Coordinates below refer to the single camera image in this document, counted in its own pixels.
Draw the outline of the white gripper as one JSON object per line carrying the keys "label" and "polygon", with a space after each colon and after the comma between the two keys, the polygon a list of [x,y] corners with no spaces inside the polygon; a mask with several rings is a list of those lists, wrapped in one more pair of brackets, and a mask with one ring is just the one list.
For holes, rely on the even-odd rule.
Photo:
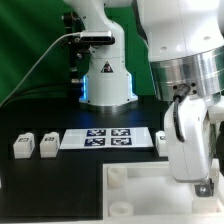
{"label": "white gripper", "polygon": [[[182,183],[200,183],[209,177],[212,161],[210,144],[210,120],[202,98],[185,100],[178,107],[183,142],[176,137],[173,120],[174,105],[164,117],[164,131],[168,160],[173,178]],[[195,185],[198,197],[212,197],[214,184],[211,179]]]}

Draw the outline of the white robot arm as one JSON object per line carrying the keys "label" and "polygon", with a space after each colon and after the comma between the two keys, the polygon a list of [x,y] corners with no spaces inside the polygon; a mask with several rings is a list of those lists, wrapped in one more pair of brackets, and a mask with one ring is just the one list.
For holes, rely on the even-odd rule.
{"label": "white robot arm", "polygon": [[124,32],[105,14],[132,7],[158,99],[170,102],[164,117],[173,178],[192,183],[199,197],[214,193],[210,167],[215,124],[224,121],[223,0],[64,0],[84,24],[90,46],[82,104],[114,111],[135,100],[124,62]]}

